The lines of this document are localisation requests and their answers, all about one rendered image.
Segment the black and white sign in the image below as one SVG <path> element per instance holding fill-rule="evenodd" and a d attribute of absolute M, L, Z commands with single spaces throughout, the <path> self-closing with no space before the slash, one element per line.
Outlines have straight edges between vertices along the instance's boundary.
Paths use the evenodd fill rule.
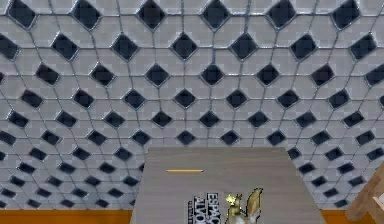
<path fill-rule="evenodd" d="M 187 203 L 187 224 L 221 224 L 219 194 L 194 196 Z"/>

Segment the grey wooden table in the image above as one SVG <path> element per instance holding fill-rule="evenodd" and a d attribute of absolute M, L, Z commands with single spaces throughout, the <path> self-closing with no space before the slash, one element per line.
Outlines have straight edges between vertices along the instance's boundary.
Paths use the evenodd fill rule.
<path fill-rule="evenodd" d="M 258 224 L 326 224 L 286 150 L 271 147 L 150 149 L 131 224 L 187 224 L 187 203 L 207 193 L 219 194 L 225 224 L 226 197 L 241 194 L 245 208 L 256 188 L 263 189 Z"/>

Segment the light wooden chair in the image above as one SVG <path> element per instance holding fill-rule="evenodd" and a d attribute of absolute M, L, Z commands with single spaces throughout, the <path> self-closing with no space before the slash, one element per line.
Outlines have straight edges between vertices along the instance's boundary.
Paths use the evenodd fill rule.
<path fill-rule="evenodd" d="M 345 211 L 350 221 L 358 221 L 369 213 L 376 224 L 384 224 L 384 162 L 376 169 L 371 179 L 358 193 Z"/>

